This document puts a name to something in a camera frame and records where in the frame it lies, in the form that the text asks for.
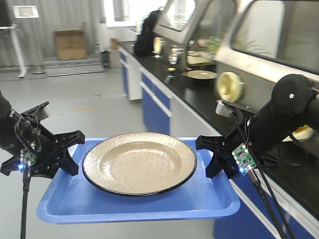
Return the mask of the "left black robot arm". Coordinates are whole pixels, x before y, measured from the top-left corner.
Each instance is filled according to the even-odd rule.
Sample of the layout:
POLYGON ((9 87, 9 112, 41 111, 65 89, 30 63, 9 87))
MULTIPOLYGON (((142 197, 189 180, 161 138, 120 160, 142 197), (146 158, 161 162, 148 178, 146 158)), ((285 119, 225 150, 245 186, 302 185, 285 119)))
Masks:
POLYGON ((0 172, 9 176, 13 171, 23 171, 24 162, 30 161, 32 177, 52 179, 61 168, 71 176, 78 174, 79 166, 70 156, 68 148, 84 144, 85 135, 74 132, 53 134, 40 121, 48 102, 23 113, 15 111, 9 101, 0 98, 0 147, 12 157, 3 162, 0 172))

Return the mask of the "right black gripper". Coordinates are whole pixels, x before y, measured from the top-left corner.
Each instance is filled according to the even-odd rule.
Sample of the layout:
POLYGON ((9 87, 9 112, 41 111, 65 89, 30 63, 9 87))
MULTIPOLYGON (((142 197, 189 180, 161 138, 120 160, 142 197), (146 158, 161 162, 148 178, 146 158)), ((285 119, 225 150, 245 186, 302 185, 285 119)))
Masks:
POLYGON ((319 129, 319 85, 304 75, 288 74, 274 86, 270 100, 254 114, 248 126, 233 129, 226 137, 226 156, 216 151, 223 149, 223 136, 200 135, 195 140, 196 150, 213 152, 205 169, 207 178, 224 171, 228 178, 239 173, 232 151, 250 142, 250 153, 259 159, 297 128, 304 125, 319 129))

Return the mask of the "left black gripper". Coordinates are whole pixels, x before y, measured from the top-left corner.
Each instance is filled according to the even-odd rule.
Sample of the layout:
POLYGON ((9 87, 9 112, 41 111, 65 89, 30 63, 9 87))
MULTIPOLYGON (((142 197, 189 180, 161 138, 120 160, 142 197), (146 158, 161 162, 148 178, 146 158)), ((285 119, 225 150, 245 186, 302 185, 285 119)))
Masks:
POLYGON ((14 171, 26 171, 29 176, 53 178, 60 167, 75 176, 79 166, 65 147, 84 143, 80 130, 53 134, 35 115, 10 109, 0 116, 0 148, 12 157, 1 164, 0 172, 9 176, 14 171))

